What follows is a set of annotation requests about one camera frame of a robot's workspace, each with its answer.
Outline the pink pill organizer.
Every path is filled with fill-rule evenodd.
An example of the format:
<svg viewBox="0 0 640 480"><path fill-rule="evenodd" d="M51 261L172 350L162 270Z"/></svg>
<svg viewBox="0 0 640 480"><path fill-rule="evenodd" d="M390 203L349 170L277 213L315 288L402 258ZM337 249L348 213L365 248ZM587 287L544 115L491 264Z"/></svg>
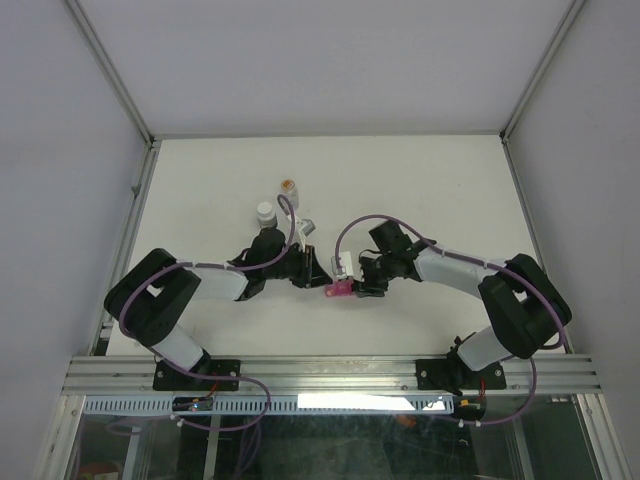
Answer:
<svg viewBox="0 0 640 480"><path fill-rule="evenodd" d="M327 298L343 298L354 295L354 279L336 280L324 287L324 294Z"/></svg>

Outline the white blue pill bottle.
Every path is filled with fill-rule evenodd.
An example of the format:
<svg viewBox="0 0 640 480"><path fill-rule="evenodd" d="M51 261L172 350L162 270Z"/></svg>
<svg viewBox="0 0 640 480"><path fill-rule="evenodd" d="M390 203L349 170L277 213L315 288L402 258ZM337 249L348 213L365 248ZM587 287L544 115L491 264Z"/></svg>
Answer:
<svg viewBox="0 0 640 480"><path fill-rule="evenodd" d="M256 215L259 227L261 229L276 228L278 225L276 211L274 206L268 202L260 202L256 207Z"/></svg>

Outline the clear glass pill bottle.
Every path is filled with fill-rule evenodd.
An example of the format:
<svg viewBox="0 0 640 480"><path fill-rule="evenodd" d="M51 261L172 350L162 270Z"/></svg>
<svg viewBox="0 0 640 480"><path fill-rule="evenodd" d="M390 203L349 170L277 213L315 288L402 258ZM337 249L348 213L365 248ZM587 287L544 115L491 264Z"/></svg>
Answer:
<svg viewBox="0 0 640 480"><path fill-rule="evenodd" d="M291 203L291 205L295 210L298 210L300 200L299 200L299 192L298 192L296 183L295 183L295 187L292 190L283 190L281 188L281 184L280 184L280 189L281 189L281 194L284 195L289 200L289 202Z"/></svg>

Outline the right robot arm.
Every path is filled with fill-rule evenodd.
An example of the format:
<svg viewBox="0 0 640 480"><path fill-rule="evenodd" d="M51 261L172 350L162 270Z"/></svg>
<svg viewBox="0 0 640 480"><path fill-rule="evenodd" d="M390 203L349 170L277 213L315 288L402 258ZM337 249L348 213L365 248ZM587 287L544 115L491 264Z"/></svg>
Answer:
<svg viewBox="0 0 640 480"><path fill-rule="evenodd" d="M479 299L489 326L461 340L447 363L448 378L459 387L479 380L483 369L506 359L528 359L560 337L572 311L536 260L518 254L502 263L484 262L413 241L398 222L387 220L369 231L376 255L359 259L360 297L382 297L396 279L430 282Z"/></svg>

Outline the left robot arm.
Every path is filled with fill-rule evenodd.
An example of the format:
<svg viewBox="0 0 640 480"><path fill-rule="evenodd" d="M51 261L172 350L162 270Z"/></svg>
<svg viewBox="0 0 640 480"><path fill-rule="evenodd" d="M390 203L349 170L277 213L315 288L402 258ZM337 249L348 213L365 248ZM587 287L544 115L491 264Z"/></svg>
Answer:
<svg viewBox="0 0 640 480"><path fill-rule="evenodd" d="M224 266L180 262L156 248L107 293L103 307L125 336L174 367L175 377L194 389L214 370L210 354L179 326L185 310L200 300L248 301L269 280L287 280L300 289L332 283L313 246L290 243L270 227Z"/></svg>

